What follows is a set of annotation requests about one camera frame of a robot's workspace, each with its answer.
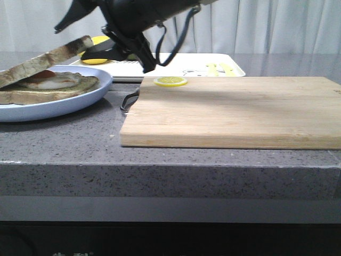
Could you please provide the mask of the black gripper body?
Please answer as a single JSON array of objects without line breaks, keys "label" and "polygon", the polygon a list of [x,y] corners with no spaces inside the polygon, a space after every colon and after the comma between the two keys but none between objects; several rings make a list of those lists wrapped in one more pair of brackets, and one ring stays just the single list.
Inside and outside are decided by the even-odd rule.
[{"label": "black gripper body", "polygon": [[[153,71],[156,65],[167,66],[179,52],[186,38],[191,18],[201,10],[199,1],[99,1],[100,10],[107,22],[108,36],[121,44],[124,52],[136,55],[143,72]],[[152,55],[143,32],[153,26],[162,27],[163,22],[189,10],[176,46],[168,58],[161,62],[159,53],[164,40],[162,36]]]}]

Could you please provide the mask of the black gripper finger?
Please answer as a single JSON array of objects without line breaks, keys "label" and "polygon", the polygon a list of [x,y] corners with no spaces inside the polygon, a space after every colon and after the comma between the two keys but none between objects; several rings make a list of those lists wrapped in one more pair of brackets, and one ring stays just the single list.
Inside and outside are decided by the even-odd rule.
[{"label": "black gripper finger", "polygon": [[126,60],[133,52],[122,41],[108,39],[91,46],[80,57],[82,61],[90,59]]},{"label": "black gripper finger", "polygon": [[96,0],[73,0],[63,19],[54,27],[54,33],[58,34],[76,21],[86,17],[98,6]]}]

